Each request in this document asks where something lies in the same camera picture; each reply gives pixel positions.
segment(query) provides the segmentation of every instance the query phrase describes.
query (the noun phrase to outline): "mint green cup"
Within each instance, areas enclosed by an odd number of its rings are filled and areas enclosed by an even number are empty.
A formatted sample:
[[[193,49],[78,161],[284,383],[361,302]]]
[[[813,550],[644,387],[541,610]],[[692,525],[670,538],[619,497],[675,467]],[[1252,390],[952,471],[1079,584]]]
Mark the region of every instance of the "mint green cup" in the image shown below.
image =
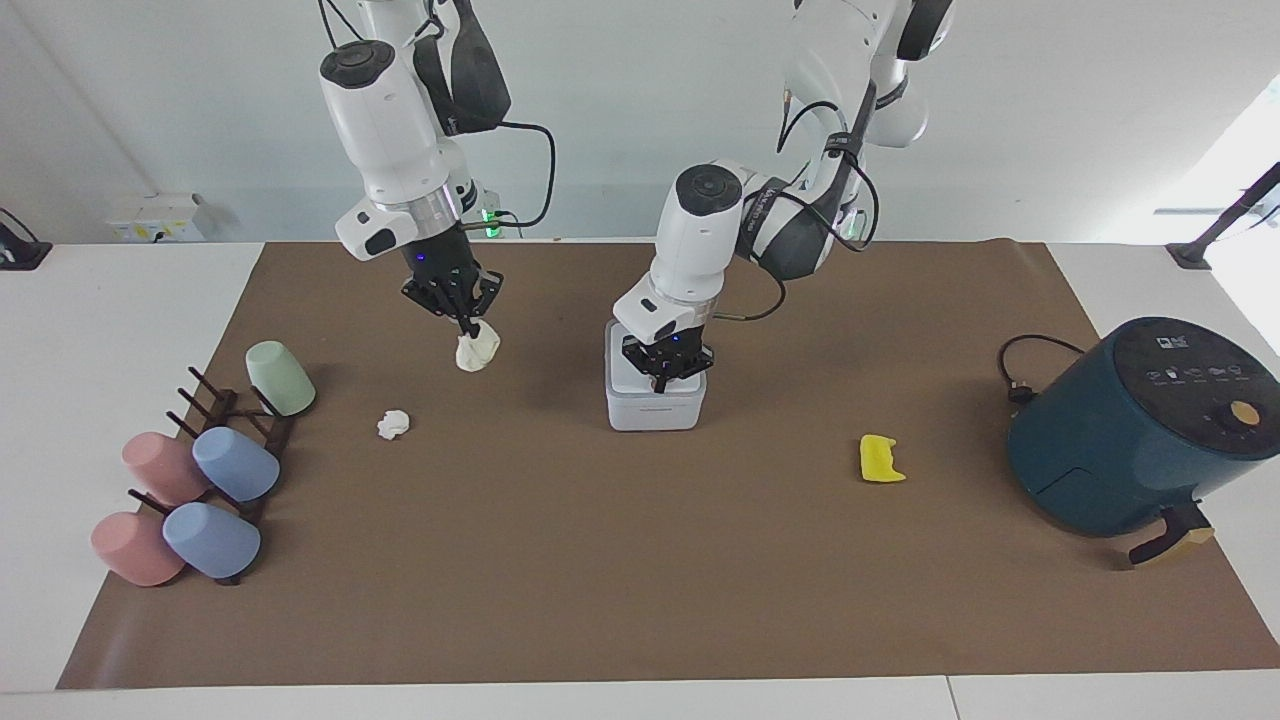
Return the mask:
[[[282,415],[297,415],[316,398],[316,386],[311,384],[298,359],[280,342],[273,340],[248,348],[244,366],[253,387],[262,391],[262,396]]]

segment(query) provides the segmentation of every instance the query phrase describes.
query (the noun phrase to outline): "wall outlet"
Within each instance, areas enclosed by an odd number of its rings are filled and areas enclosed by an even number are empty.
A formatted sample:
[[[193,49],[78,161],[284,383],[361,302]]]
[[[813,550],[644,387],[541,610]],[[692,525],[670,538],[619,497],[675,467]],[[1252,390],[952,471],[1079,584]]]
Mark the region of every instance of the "wall outlet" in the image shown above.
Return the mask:
[[[106,223],[125,242],[205,242],[212,229],[200,197],[189,193],[122,200]]]

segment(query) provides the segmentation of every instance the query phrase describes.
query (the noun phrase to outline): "air fryer handle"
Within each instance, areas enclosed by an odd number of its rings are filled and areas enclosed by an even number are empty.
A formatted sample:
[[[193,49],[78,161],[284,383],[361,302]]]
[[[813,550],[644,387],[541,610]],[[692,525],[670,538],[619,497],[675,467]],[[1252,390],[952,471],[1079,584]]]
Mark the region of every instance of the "air fryer handle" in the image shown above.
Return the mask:
[[[1160,515],[1165,519],[1165,534],[1129,551],[1129,562],[1134,568],[1171,557],[1175,551],[1184,552],[1190,546],[1203,544],[1213,537],[1213,525],[1196,502],[1166,507]]]

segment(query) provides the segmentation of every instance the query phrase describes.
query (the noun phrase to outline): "green indicator light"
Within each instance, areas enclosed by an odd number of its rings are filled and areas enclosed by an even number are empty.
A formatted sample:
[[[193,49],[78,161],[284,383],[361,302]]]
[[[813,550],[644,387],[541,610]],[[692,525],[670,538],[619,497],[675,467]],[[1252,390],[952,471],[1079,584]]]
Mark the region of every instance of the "green indicator light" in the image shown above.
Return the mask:
[[[480,219],[486,223],[492,223],[498,219],[498,214],[493,210],[480,210]],[[502,237],[502,228],[485,228],[484,234],[489,240]]]

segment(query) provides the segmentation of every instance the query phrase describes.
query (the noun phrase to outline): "black clamp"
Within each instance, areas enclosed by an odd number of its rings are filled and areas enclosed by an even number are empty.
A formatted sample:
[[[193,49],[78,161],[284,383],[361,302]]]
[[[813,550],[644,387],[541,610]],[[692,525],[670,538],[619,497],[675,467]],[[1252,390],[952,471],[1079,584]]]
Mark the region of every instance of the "black clamp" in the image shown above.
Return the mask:
[[[489,311],[489,306],[502,292],[503,279],[502,273],[480,270],[476,281],[479,299],[474,296],[471,288],[462,287],[457,273],[443,281],[431,278],[425,284],[411,278],[404,282],[401,292],[433,315],[456,320],[465,334],[476,338],[480,337],[480,327],[471,319],[483,318]]]
[[[426,32],[428,28],[434,28],[434,32]],[[440,15],[433,14],[430,18],[422,23],[422,27],[413,33],[415,38],[428,38],[428,40],[440,40],[444,37],[444,23],[440,20]]]
[[[653,391],[667,392],[671,380],[686,380],[716,364],[716,355],[703,345],[703,328],[680,331],[653,345],[634,336],[622,338],[622,356],[636,370],[653,378]]]
[[[886,95],[884,97],[877,97],[876,99],[876,110],[883,110],[884,108],[888,108],[893,102],[897,102],[899,100],[901,100],[902,96],[906,95],[906,86],[908,86],[909,82],[910,82],[910,78],[904,74],[902,76],[902,82],[897,83],[897,87],[895,87],[893,90],[888,91],[888,95]]]
[[[823,147],[826,152],[829,152],[832,158],[837,154],[844,155],[844,161],[850,165],[858,164],[858,151],[861,150],[861,141],[851,132],[837,132],[827,137],[827,145]]]

